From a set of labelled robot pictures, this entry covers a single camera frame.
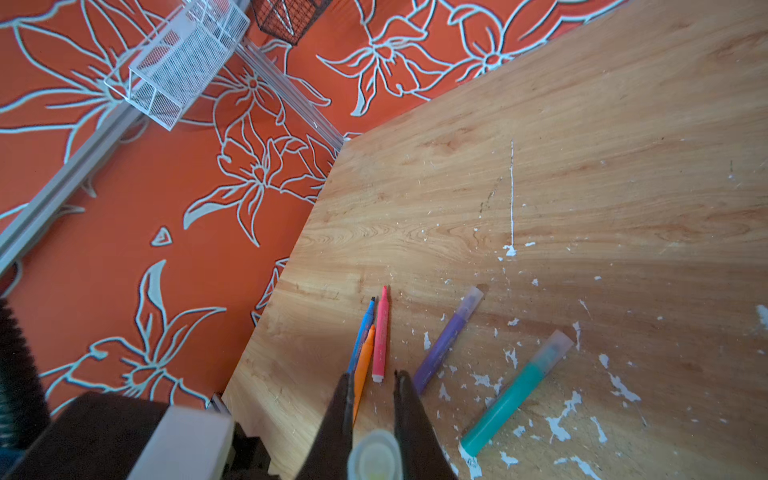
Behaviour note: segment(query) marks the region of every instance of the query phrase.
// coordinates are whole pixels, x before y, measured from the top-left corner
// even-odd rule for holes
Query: wood grain
[[[483,450],[483,478],[586,478],[553,465],[575,456],[603,480],[765,478],[766,18],[765,2],[632,2],[349,142],[224,393],[273,470],[301,466],[388,283],[389,375],[366,386],[357,438],[392,427],[392,370],[414,372],[424,333],[480,285],[446,360],[458,370],[423,396],[461,478],[459,431],[495,396],[472,374],[509,382],[505,350],[521,368],[554,329],[576,340],[575,322],[580,349]],[[513,140],[518,254],[505,257]],[[545,419],[574,391],[571,439],[551,441]]]

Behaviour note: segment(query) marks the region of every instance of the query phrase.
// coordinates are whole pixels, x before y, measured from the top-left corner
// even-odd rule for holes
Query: blue marker
[[[357,340],[355,340],[355,349],[352,351],[352,358],[349,359],[349,367],[347,367],[346,372],[349,373],[351,376],[355,375],[355,369],[357,368],[357,361],[360,358],[360,350],[362,349],[362,343],[366,340],[366,335],[368,335],[368,330],[371,329],[371,325],[373,325],[373,310],[374,306],[376,306],[376,297],[371,297],[371,303],[368,305],[368,311],[362,318],[362,324],[360,325],[360,331],[357,333]]]

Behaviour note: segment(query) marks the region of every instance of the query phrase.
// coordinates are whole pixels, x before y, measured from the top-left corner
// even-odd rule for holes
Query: white wire basket
[[[170,131],[230,59],[249,23],[231,0],[192,0],[120,58],[104,83]]]

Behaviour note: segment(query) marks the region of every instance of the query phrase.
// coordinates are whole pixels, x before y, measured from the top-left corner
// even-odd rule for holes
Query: pink marker
[[[387,298],[386,285],[382,288],[382,297],[379,300],[379,312],[376,315],[376,343],[373,347],[373,370],[371,378],[376,383],[384,381],[386,369],[386,344],[389,332],[389,298]]]

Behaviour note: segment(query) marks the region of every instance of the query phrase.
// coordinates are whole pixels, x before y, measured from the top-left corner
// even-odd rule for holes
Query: purple marker
[[[469,316],[472,315],[472,312],[475,311],[478,303],[482,300],[482,296],[483,293],[476,286],[469,289],[469,293],[464,296],[464,300],[462,300],[461,305],[458,306],[456,312],[451,317],[451,321],[445,326],[432,350],[429,351],[427,358],[424,359],[419,369],[416,370],[416,374],[413,376],[413,384],[419,395],[424,392],[429,380],[432,379],[432,376],[442,366],[442,361],[448,355],[451,345],[453,345],[456,337],[464,329],[464,325],[467,324]]]

